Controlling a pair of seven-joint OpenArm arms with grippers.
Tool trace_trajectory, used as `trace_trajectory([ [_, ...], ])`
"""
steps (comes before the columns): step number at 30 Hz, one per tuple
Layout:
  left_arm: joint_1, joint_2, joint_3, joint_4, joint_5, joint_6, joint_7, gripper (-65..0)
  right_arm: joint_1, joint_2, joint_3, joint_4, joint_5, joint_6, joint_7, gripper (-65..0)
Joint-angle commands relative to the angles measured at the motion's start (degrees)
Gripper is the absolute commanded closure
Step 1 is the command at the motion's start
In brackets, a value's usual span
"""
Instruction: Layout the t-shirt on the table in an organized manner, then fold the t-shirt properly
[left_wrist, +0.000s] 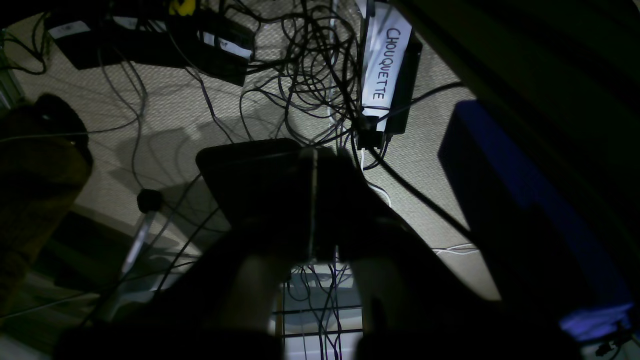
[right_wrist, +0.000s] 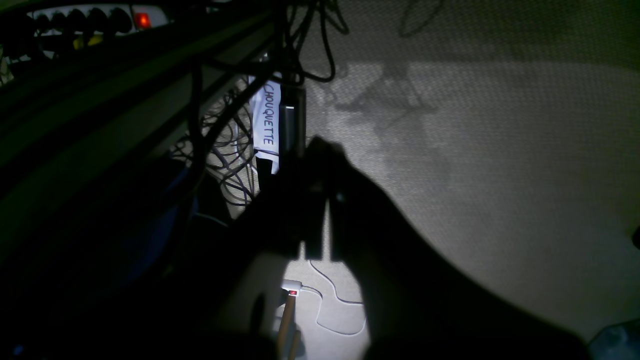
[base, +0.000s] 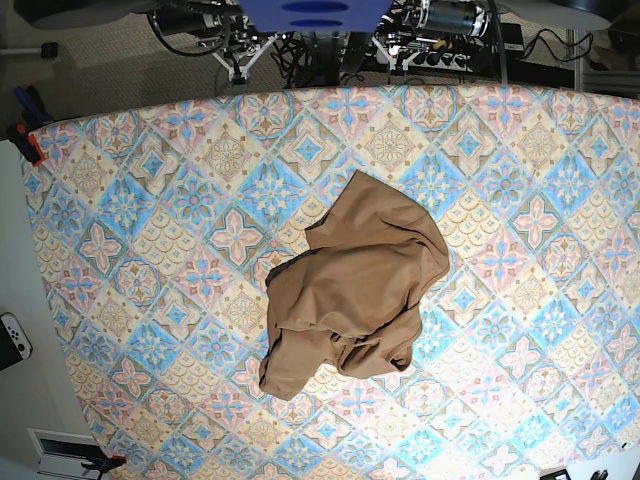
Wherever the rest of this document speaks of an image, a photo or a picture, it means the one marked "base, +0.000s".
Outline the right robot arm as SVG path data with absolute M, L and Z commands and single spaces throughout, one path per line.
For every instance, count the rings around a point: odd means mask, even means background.
M 213 57 L 234 85 L 247 83 L 250 69 L 279 38 L 259 32 L 233 1 L 158 1 L 146 18 L 168 51 L 186 58 Z M 170 36 L 179 34 L 195 39 L 193 51 L 169 43 Z

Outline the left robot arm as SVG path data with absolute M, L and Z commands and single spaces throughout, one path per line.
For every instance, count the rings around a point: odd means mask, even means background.
M 415 69 L 482 72 L 492 63 L 490 10 L 472 1 L 395 1 L 367 56 L 396 75 Z

